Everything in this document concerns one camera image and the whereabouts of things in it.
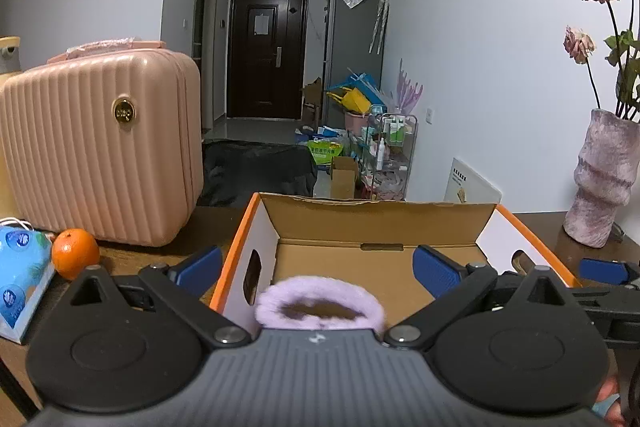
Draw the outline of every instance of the floor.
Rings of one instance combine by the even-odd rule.
[[[300,122],[295,120],[257,120],[253,118],[219,118],[204,139],[244,140],[261,143],[294,144],[294,133]],[[326,171],[318,171],[314,187],[315,198],[328,198],[331,178]]]

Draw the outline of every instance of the black cloth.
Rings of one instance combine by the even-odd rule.
[[[200,205],[244,208],[254,192],[313,197],[318,168],[305,145],[206,140],[202,155]]]

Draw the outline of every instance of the pink textured vase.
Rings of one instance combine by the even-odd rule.
[[[564,230],[587,247],[604,247],[619,206],[629,202],[640,162],[640,125],[594,109],[574,171],[578,185]]]

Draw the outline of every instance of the refrigerator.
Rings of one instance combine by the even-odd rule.
[[[378,15],[379,0],[364,0],[349,8],[343,0],[328,0],[325,12],[324,69],[322,73],[322,124],[344,128],[344,112],[326,95],[331,86],[341,84],[351,74],[369,73],[380,89],[382,55],[378,39],[369,54],[369,45]]]

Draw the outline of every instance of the wooden table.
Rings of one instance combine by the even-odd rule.
[[[122,245],[101,244],[101,263],[112,275],[124,275],[135,274],[140,268],[156,261],[176,264],[191,253],[210,245],[219,245],[226,254],[241,217],[241,210],[199,206],[187,226],[170,245],[163,248],[124,248]],[[599,250],[576,243],[562,229],[564,212],[518,214],[518,218],[554,251],[574,274],[577,274],[578,263],[584,257],[636,263],[640,261],[640,247],[626,237],[621,243],[610,239],[605,247]],[[59,276],[52,281],[30,326],[26,344],[66,287],[67,283]],[[203,297],[206,303],[209,302],[211,293],[212,290]],[[26,346],[18,346],[0,339],[0,357],[31,397],[36,399],[35,391],[24,369],[26,350]],[[23,423],[22,416],[9,400],[0,394],[0,427],[17,427]]]
[[[114,243],[100,243],[100,263],[112,275],[130,275],[158,261],[163,261],[170,266],[180,263],[190,254],[211,245],[218,245],[226,255],[240,224],[242,213],[243,210],[235,208],[198,206],[178,237],[166,247],[124,247]],[[33,333],[38,330],[38,324],[55,306],[67,287],[68,283],[59,275],[51,281],[27,331],[25,346],[0,339],[0,357],[36,402],[36,393],[24,368],[27,346]],[[212,292],[213,288],[203,296],[202,300],[205,303],[209,304]],[[24,418],[0,391],[0,427],[18,427],[23,423]]]

